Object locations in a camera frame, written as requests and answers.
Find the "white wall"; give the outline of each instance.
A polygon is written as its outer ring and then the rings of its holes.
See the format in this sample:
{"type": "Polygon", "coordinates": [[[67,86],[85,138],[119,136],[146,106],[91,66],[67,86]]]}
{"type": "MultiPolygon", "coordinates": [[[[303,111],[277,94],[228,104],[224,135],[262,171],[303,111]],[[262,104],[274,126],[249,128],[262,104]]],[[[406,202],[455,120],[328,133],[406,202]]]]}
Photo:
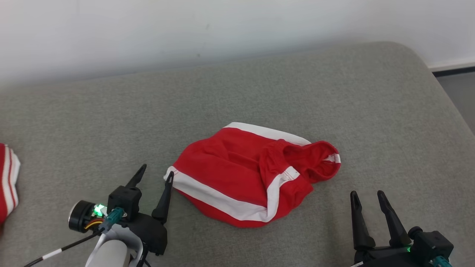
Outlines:
{"type": "Polygon", "coordinates": [[[0,86],[392,40],[475,65],[473,0],[0,0],[0,86]]]}

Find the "striped fabric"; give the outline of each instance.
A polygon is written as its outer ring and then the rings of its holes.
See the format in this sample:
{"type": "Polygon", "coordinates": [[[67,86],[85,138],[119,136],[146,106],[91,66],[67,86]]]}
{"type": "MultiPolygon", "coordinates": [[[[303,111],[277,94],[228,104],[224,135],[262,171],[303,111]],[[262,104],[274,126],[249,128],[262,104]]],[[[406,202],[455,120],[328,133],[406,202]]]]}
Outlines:
{"type": "Polygon", "coordinates": [[[328,142],[233,122],[190,144],[164,179],[173,172],[173,187],[206,216],[261,227],[286,216],[340,165],[328,142]]]}
{"type": "Polygon", "coordinates": [[[0,143],[0,225],[18,206],[18,195],[15,188],[20,161],[7,145],[0,143]]]}

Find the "white trim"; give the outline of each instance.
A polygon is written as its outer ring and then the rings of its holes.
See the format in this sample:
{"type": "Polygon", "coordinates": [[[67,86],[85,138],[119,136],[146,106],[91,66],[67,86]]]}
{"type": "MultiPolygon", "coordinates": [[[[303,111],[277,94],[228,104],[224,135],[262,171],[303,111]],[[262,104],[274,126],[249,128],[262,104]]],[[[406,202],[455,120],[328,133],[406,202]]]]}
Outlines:
{"type": "Polygon", "coordinates": [[[7,215],[13,211],[13,198],[10,192],[10,185],[8,184],[8,177],[10,175],[10,148],[5,146],[5,162],[3,163],[3,174],[1,178],[1,185],[3,189],[3,197],[7,204],[7,215]]]}
{"type": "Polygon", "coordinates": [[[11,191],[13,192],[13,199],[15,200],[15,207],[18,206],[18,194],[17,194],[17,187],[15,184],[17,183],[18,179],[18,172],[20,170],[20,161],[18,160],[18,157],[15,155],[13,150],[11,150],[11,156],[12,156],[12,161],[11,161],[11,171],[10,171],[10,187],[11,191]]]}
{"type": "Polygon", "coordinates": [[[274,129],[252,125],[252,124],[233,122],[233,123],[228,124],[224,128],[237,128],[239,130],[253,133],[253,134],[256,134],[265,138],[269,138],[272,140],[284,139],[289,143],[293,143],[300,146],[311,144],[309,140],[302,138],[300,136],[297,136],[295,134],[286,133],[279,130],[274,130],[274,129]]]}
{"type": "Polygon", "coordinates": [[[167,180],[168,173],[174,172],[173,187],[200,200],[237,220],[269,222],[277,214],[280,187],[288,181],[295,180],[300,174],[292,166],[274,177],[267,188],[267,207],[233,199],[218,190],[200,183],[192,177],[178,171],[175,167],[168,168],[163,177],[167,180]]]}
{"type": "Polygon", "coordinates": [[[326,159],[324,159],[324,161],[330,161],[330,162],[334,162],[334,163],[342,163],[342,161],[340,159],[340,154],[328,155],[328,157],[326,157],[326,159]]]}
{"type": "Polygon", "coordinates": [[[360,265],[363,265],[363,262],[362,262],[362,261],[358,262],[358,263],[355,264],[355,265],[351,265],[350,267],[358,267],[358,266],[360,266],[360,265]]]}
{"type": "Polygon", "coordinates": [[[52,256],[54,256],[54,255],[56,255],[56,254],[61,253],[62,251],[63,251],[62,249],[58,248],[57,250],[52,251],[52,252],[49,252],[48,254],[44,255],[42,258],[43,258],[43,260],[45,260],[45,259],[47,259],[47,258],[49,258],[49,257],[52,257],[52,256]]]}

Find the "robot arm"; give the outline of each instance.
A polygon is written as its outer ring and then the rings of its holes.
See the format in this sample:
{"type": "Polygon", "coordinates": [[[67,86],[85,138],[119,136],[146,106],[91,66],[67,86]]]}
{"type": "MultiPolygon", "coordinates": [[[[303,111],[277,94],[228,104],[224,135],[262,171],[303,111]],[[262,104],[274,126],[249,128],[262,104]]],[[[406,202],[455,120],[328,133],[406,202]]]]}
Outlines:
{"type": "Polygon", "coordinates": [[[381,211],[388,223],[389,246],[376,247],[361,213],[356,191],[351,192],[353,247],[356,250],[352,267],[451,267],[448,257],[454,245],[438,231],[423,232],[413,227],[407,234],[383,191],[378,191],[381,211]]]}
{"type": "Polygon", "coordinates": [[[142,267],[148,265],[148,252],[163,255],[167,247],[167,221],[173,172],[165,182],[165,190],[152,215],[139,213],[142,192],[136,185],[142,180],[144,164],[126,186],[117,187],[110,195],[107,206],[79,201],[71,210],[68,225],[71,230],[93,234],[66,247],[40,257],[26,267],[52,257],[95,236],[101,235],[86,267],[142,267]]]}

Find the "gray sofa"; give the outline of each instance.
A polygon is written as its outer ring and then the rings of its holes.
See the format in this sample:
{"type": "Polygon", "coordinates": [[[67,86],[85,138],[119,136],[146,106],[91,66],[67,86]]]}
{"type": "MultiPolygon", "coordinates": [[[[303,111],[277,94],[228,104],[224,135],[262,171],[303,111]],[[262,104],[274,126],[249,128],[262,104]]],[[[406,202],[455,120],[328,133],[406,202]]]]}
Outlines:
{"type": "MultiPolygon", "coordinates": [[[[377,245],[389,241],[383,190],[406,230],[440,231],[455,245],[453,265],[474,265],[475,136],[422,60],[383,42],[1,91],[0,142],[22,166],[0,266],[84,237],[67,227],[71,207],[105,203],[143,163],[140,207],[150,213],[181,151],[233,121],[327,140],[341,169],[257,229],[207,218],[173,193],[168,247],[148,256],[152,266],[350,266],[352,190],[377,245]]],[[[94,245],[38,266],[84,266],[94,245]]]]}

